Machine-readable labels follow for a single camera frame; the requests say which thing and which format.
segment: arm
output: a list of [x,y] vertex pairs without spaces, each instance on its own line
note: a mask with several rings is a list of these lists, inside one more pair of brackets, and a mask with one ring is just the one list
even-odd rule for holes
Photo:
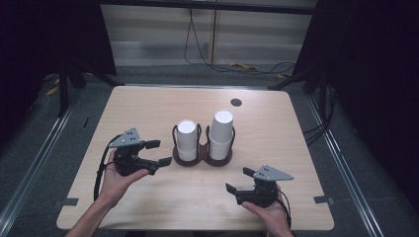
[[[281,193],[279,193],[279,199],[280,201],[283,201]],[[242,205],[261,218],[269,233],[275,237],[293,236],[287,224],[286,213],[277,201],[266,208],[255,205],[249,201],[244,201]]]
[[[108,162],[114,160],[114,153],[115,150],[111,152]],[[105,215],[124,196],[128,187],[146,175],[148,175],[147,170],[139,170],[123,177],[117,172],[114,163],[109,164],[105,170],[101,193],[66,236],[92,236]]]

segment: electrical cable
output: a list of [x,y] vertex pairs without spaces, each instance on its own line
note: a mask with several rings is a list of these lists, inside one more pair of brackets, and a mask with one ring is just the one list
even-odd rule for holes
[[318,130],[314,135],[308,137],[305,140],[307,142],[307,146],[310,146],[312,143],[314,143],[327,130],[327,128],[329,127],[330,122],[332,121],[333,113],[334,113],[334,108],[335,108],[335,104],[336,104],[336,98],[337,98],[336,91],[334,91],[332,89],[332,86],[329,84],[329,96],[328,96],[329,103],[330,103],[330,112],[329,112],[329,115],[328,115],[328,117],[326,118],[326,120],[321,125],[313,128],[311,130],[308,130],[308,131],[305,131],[304,132],[304,134],[307,134],[307,133],[310,133],[312,131],[315,131],[315,130],[317,130],[317,129],[319,129],[321,127],[321,129]]
[[56,76],[59,76],[59,75],[58,75],[58,73],[55,73],[55,74],[50,75],[49,77],[47,77],[47,78],[43,79],[43,80],[42,80],[42,82],[43,82],[43,83],[45,83],[45,82],[48,82],[48,81],[55,80],[55,79],[57,79],[57,78],[58,78],[58,77],[56,77]]
[[284,209],[284,212],[286,213],[286,219],[287,219],[287,224],[289,226],[289,228],[291,229],[292,226],[292,219],[291,219],[291,208],[290,208],[290,202],[286,196],[286,194],[284,194],[284,192],[282,192],[281,190],[279,190],[279,192],[286,198],[287,201],[287,206],[284,204],[283,201],[281,201],[279,198],[277,198],[277,202],[281,205],[281,207]]
[[114,142],[120,136],[121,136],[121,134],[112,138],[112,140],[106,146],[104,154],[102,155],[101,164],[99,165],[99,169],[96,172],[96,182],[95,182],[95,188],[93,190],[93,200],[96,200],[99,196],[99,188],[100,188],[100,185],[101,185],[102,175],[105,171],[106,166],[113,163],[113,162],[109,162],[108,164],[105,164],[105,158],[106,158],[106,155],[108,154],[109,144]]
[[[280,74],[280,73],[285,73],[287,71],[290,71],[291,69],[293,69],[295,67],[294,62],[280,62],[280,63],[275,64],[274,67],[271,68],[271,70],[264,72],[264,71],[234,70],[234,69],[225,68],[225,67],[222,67],[222,66],[217,66],[217,65],[214,65],[214,64],[209,64],[209,63],[206,62],[206,60],[204,59],[203,53],[201,52],[201,47],[200,47],[200,43],[198,41],[197,31],[195,30],[195,24],[194,24],[194,20],[193,20],[193,16],[192,16],[192,9],[189,9],[189,14],[190,14],[190,22],[189,22],[189,26],[188,26],[188,34],[187,34],[187,38],[186,38],[186,42],[185,42],[185,49],[184,49],[184,58],[189,64],[206,65],[210,69],[215,70],[217,72],[238,72],[238,73],[243,73],[243,74],[248,74],[248,75]],[[198,47],[198,51],[200,53],[201,60],[204,63],[193,63],[193,62],[189,61],[188,58],[187,58],[186,54],[187,54],[187,49],[188,49],[188,42],[189,42],[191,27],[192,27],[194,35],[195,35],[195,41],[196,41],[196,44],[197,44],[197,47]],[[274,71],[275,68],[277,68],[280,65],[284,65],[284,64],[291,64],[291,66],[289,68],[285,69],[285,70],[282,70],[282,71]]]

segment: table top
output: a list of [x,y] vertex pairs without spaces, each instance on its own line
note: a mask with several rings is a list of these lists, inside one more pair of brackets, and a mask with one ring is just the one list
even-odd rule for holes
[[[232,99],[242,105],[234,107]],[[135,126],[141,139],[159,139],[159,148],[143,149],[149,160],[172,156],[172,129],[182,119],[203,128],[200,144],[207,143],[205,127],[218,110],[234,114],[236,131],[231,161],[213,167],[202,161],[193,167],[172,162],[154,176],[134,183],[102,221],[101,228],[141,230],[262,230],[256,215],[237,205],[225,183],[238,190],[253,190],[254,181],[243,174],[267,164],[293,175],[278,181],[287,195],[293,229],[329,230],[334,226],[290,97],[285,92],[243,89],[117,87],[114,89],[68,194],[77,205],[64,206],[57,226],[71,228],[93,202],[93,188],[108,142]]]

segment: wall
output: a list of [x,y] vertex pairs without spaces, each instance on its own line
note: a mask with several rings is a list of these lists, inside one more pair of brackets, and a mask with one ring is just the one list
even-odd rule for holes
[[[232,3],[314,7],[314,0]],[[185,64],[190,25],[187,9],[102,5],[117,66]],[[296,61],[310,16],[193,10],[193,22],[207,62]],[[192,31],[187,58],[202,62]]]

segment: human hand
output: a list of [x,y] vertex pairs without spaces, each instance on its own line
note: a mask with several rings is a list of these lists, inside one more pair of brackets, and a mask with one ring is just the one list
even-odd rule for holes
[[[278,186],[278,199],[283,201],[280,189],[280,186]],[[241,205],[261,218],[269,233],[275,237],[293,236],[287,223],[286,212],[277,201],[265,208],[249,201],[244,201]]]
[[107,203],[110,208],[118,204],[132,183],[148,175],[148,171],[145,169],[138,170],[126,177],[120,175],[117,171],[117,166],[114,163],[115,151],[116,150],[111,151],[111,154],[109,155],[108,165],[105,169],[104,182],[98,197],[98,199]]

